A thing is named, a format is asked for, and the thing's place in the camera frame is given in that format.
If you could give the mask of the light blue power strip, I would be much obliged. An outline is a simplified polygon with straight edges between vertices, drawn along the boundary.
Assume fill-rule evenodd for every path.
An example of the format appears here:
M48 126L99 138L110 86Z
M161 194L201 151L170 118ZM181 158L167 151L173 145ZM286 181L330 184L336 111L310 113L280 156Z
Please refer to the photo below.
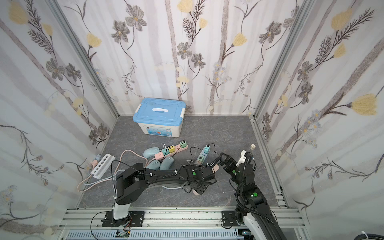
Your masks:
M210 152L210 145L206 145L200 155L197 157L196 161L195 161L195 165L202 165L204 163L204 161L206 160L209 152Z

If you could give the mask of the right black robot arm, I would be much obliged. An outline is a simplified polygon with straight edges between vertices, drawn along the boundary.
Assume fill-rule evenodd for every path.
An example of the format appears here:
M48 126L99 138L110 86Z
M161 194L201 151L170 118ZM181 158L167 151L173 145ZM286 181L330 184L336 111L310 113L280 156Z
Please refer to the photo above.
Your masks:
M235 214L239 225L247 227L255 240L285 240L275 214L268 201L255 182L256 162L253 154L243 151L236 161L231 156L221 153L220 166L231 176L234 182L236 208Z

